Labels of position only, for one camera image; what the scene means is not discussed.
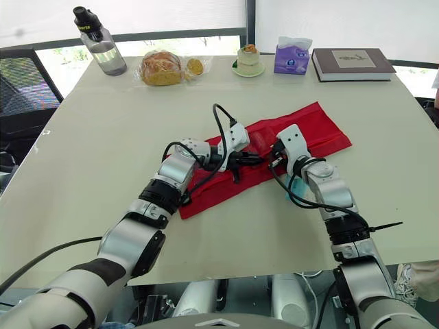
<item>table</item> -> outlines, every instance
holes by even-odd
[[[120,77],[93,62],[0,198],[0,279],[54,245],[105,233],[147,185],[168,142],[218,135],[215,102],[248,125],[319,101],[353,143],[328,159],[361,214],[371,226],[404,221],[373,234],[384,262],[439,258],[438,131],[400,80],[320,83],[311,64],[306,76],[275,75],[274,56],[262,59],[266,70],[255,78],[235,75],[234,57],[223,56],[194,85],[162,88],[135,80],[140,58],[127,58]],[[188,220],[177,213],[165,234],[153,270],[130,284],[335,266],[318,211],[287,202],[274,180]],[[97,247],[57,252],[14,286],[46,284]]]

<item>book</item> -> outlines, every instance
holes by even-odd
[[[316,48],[312,60],[321,82],[383,81],[395,73],[378,48]]]

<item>book cover label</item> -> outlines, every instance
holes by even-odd
[[[333,50],[332,54],[340,68],[376,67],[365,50]]]

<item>plastic bottle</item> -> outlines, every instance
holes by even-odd
[[[108,75],[121,75],[127,69],[110,32],[89,9],[76,7],[75,24],[81,31],[81,40],[93,55],[102,71]]]

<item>person's foot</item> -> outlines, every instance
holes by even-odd
[[[410,285],[412,266],[410,264],[400,264],[398,266],[398,279],[395,282],[395,294],[398,300],[406,302],[411,307],[416,307],[418,295]]]

